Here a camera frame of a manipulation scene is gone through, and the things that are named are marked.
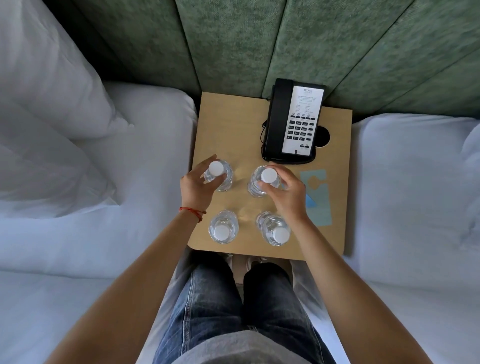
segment jeans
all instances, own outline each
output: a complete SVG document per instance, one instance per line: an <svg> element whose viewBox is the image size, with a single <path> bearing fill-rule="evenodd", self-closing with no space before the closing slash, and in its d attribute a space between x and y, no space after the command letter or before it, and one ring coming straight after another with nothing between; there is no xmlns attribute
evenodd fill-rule
<svg viewBox="0 0 480 364"><path fill-rule="evenodd" d="M208 339L243 330L255 330L310 363L335 363L282 268L273 263L254 266L244 278L242 304L221 256L200 251L192 255L196 268L177 300L153 364L171 364Z"/></svg>

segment person's left hand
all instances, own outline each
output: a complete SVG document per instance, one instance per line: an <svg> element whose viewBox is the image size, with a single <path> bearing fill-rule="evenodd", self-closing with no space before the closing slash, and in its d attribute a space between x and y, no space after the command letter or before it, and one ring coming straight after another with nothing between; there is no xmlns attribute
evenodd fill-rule
<svg viewBox="0 0 480 364"><path fill-rule="evenodd" d="M212 202L213 192L227 177L226 174L222 174L210 183L205 183L204 172L214 160L218 160L216 154L198 164L190 173L182 177L180 180L181 207L194 208L199 211L208 209Z"/></svg>

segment hand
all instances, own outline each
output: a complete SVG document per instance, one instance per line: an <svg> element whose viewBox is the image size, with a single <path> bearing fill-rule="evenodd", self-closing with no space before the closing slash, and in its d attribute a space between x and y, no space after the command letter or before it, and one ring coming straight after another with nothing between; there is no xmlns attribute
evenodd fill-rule
<svg viewBox="0 0 480 364"><path fill-rule="evenodd" d="M215 178L210 183L204 183L204 172L210 163L216 158L216 154L204 160L180 180L181 207L190 207L199 211L206 211L212 202L213 192L220 187L226 174Z"/></svg>
<svg viewBox="0 0 480 364"><path fill-rule="evenodd" d="M280 190L262 181L258 184L273 199L278 213L283 216L290 227L298 222L310 221L305 205L307 189L303 182L284 166L271 162L268 168L276 170L285 186L285 190Z"/></svg>

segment water bottle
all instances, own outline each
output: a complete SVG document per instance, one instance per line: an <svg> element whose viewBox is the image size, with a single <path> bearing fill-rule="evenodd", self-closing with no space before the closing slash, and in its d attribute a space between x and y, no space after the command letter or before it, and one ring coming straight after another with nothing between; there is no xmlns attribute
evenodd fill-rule
<svg viewBox="0 0 480 364"><path fill-rule="evenodd" d="M225 178L223 183L216 190L219 192L226 192L232 188L233 169L224 160L214 160L212 163L210 163L210 166L208 166L208 169L204 173L205 181L211 182L224 173L227 174L227 178Z"/></svg>
<svg viewBox="0 0 480 364"><path fill-rule="evenodd" d="M273 246L282 246L290 239L290 228L283 217L269 211L257 216L257 227L267 243Z"/></svg>
<svg viewBox="0 0 480 364"><path fill-rule="evenodd" d="M239 233L239 221L234 212L224 210L215 216L210 222L208 232L214 242L228 244L235 239Z"/></svg>
<svg viewBox="0 0 480 364"><path fill-rule="evenodd" d="M248 192L250 192L253 197L263 197L267 194L258 185L259 181L269 183L275 188L278 188L280 186L280 178L278 177L276 170L267 167L268 166L258 167L252 174L250 182L248 182Z"/></svg>

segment white duvet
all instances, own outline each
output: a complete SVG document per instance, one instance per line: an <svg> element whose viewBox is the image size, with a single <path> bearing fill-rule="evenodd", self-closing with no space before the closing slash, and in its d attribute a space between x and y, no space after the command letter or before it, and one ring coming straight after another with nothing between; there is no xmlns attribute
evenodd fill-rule
<svg viewBox="0 0 480 364"><path fill-rule="evenodd" d="M0 364L42 363L179 207L196 123L191 99L148 86L107 90L135 129L81 147L122 205L0 221ZM479 146L473 119L387 114L354 126L346 259L435 364L480 358ZM293 267L313 324L337 362L348 363L305 264ZM189 268L185 255L139 364L151 364Z"/></svg>

